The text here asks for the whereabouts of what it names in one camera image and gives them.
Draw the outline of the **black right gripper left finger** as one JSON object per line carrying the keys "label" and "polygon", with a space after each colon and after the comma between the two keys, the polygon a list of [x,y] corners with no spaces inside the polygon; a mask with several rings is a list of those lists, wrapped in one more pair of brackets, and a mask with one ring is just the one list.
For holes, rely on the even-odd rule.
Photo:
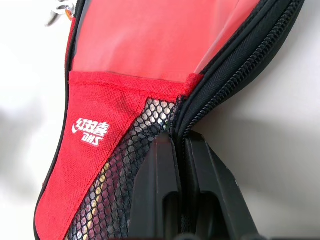
{"label": "black right gripper left finger", "polygon": [[181,181],[173,140],[161,133],[134,181],[129,238],[173,240],[181,233]]}

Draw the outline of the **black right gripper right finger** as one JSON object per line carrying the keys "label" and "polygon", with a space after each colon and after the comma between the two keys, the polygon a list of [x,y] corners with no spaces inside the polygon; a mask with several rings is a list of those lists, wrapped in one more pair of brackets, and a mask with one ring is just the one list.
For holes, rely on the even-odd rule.
{"label": "black right gripper right finger", "polygon": [[238,183],[202,136],[185,142],[191,232],[201,240],[257,240],[259,232]]}

